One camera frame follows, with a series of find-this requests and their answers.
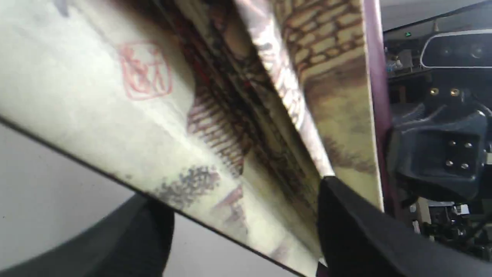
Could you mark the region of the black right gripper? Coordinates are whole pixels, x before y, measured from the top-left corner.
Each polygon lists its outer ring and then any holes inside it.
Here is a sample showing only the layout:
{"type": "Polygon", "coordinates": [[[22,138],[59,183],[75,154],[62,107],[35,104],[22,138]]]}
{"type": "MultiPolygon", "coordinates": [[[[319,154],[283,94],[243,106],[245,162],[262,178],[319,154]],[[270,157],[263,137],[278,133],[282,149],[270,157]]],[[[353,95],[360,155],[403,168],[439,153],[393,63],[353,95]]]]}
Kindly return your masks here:
{"type": "MultiPolygon", "coordinates": [[[[429,200],[491,198],[491,69],[434,69],[394,102],[387,165],[429,200]]],[[[317,231],[330,277],[490,277],[490,262],[415,233],[340,181],[319,184],[317,231]]]]}

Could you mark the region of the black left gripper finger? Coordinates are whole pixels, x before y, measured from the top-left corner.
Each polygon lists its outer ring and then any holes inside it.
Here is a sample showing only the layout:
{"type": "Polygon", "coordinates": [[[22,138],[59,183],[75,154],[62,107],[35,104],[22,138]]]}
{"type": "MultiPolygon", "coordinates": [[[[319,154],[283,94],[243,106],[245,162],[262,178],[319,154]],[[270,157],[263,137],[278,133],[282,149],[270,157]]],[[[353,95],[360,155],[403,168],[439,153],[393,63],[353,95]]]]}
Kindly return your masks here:
{"type": "Polygon", "coordinates": [[[75,238],[1,271],[2,277],[162,277],[175,213],[133,196],[75,238]]]}

